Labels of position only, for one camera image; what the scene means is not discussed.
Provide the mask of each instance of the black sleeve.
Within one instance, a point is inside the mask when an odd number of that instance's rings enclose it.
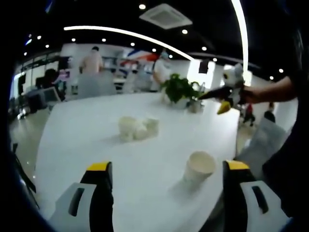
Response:
[[[308,87],[308,74],[304,71],[296,71],[289,75],[289,78],[295,87],[297,96],[303,95]]]

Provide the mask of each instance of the yellow object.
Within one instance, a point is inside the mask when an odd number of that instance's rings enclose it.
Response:
[[[93,163],[91,166],[87,168],[87,171],[106,171],[107,165],[110,162],[103,163]]]
[[[249,169],[249,166],[243,162],[235,160],[226,160],[230,170]]]
[[[218,115],[223,114],[231,109],[231,104],[228,101],[223,101],[217,112]]]

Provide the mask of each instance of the floor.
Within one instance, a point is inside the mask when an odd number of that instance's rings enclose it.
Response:
[[[16,120],[10,125],[10,134],[13,143],[18,143],[17,157],[27,174],[27,176],[35,182],[35,163],[37,158],[37,150],[42,136],[42,132],[49,117],[49,110],[40,110],[35,114],[29,115],[25,119]],[[250,139],[254,133],[255,126],[243,125],[239,122],[239,132],[237,137],[237,152],[242,150],[246,141]],[[211,222],[205,224],[201,231],[221,232],[223,231],[222,219],[219,222]]]

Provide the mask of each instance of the potted plant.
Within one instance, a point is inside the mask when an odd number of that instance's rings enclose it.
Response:
[[[197,82],[190,83],[187,78],[180,78],[179,74],[173,73],[170,79],[163,83],[162,88],[165,89],[165,93],[173,105],[184,109],[190,100],[196,99],[200,95],[200,92],[193,88],[194,85],[199,88]]]

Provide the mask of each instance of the white shirt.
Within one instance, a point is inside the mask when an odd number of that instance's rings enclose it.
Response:
[[[163,59],[158,59],[154,64],[154,72],[158,74],[158,77],[161,80],[161,82],[165,82],[166,80],[169,80],[171,70],[168,67],[168,63],[166,61],[164,61]],[[160,85],[154,80],[153,77],[152,81],[153,82],[150,87],[150,90],[152,91],[160,90]]]
[[[100,68],[103,68],[103,60],[100,53],[96,50],[91,50],[91,53],[83,59],[80,67],[83,68],[83,73],[97,74]]]

